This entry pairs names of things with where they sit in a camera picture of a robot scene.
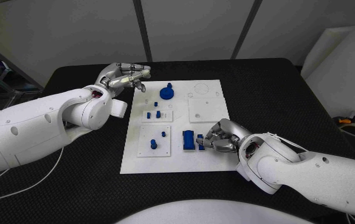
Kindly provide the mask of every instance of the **black tabletop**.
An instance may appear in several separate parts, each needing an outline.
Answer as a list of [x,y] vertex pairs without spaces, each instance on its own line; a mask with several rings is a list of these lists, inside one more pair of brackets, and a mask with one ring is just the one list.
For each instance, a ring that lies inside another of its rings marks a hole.
[[[229,118],[251,132],[277,133],[310,151],[353,158],[353,149],[288,60],[143,64],[151,66],[148,81],[219,79]],[[43,96],[91,85],[105,66],[59,68]],[[336,212],[309,202],[287,186],[268,195],[233,171],[119,175],[132,93],[125,89],[117,97],[128,104],[125,117],[109,117],[99,130],[65,147],[56,169],[34,188],[0,199],[1,223],[112,223],[154,205],[184,199],[242,201],[304,219]],[[11,169],[0,178],[0,194],[33,185],[57,156],[59,151]]]

